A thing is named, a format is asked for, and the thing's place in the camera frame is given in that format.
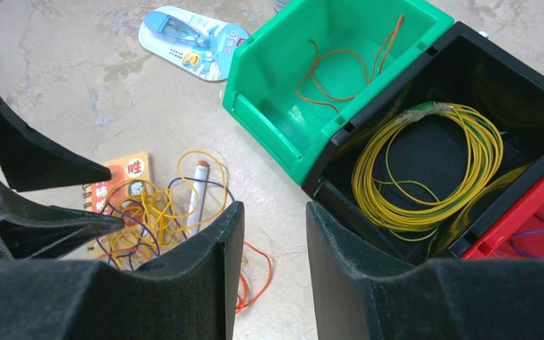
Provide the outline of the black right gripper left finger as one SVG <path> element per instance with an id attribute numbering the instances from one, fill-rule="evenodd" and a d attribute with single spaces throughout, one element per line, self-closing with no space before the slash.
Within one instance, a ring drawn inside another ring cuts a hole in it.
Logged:
<path id="1" fill-rule="evenodd" d="M 0 260 L 0 339 L 231 339 L 244 204 L 135 271 Z"/>

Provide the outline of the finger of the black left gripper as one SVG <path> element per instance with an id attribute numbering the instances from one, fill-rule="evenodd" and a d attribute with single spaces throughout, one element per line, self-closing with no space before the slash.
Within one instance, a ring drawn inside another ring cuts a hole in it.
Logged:
<path id="1" fill-rule="evenodd" d="M 108 181 L 111 171 L 29 126 L 0 97 L 0 167 L 10 188 L 38 191 Z"/>
<path id="2" fill-rule="evenodd" d="M 58 259 L 124 225 L 119 217 L 41 205 L 0 181 L 0 259 Z"/>

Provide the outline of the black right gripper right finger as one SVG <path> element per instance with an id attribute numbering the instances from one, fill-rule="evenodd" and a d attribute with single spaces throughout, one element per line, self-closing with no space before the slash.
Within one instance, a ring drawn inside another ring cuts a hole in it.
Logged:
<path id="1" fill-rule="evenodd" d="M 544 339 L 544 261 L 413 266 L 306 206 L 320 339 Z"/>

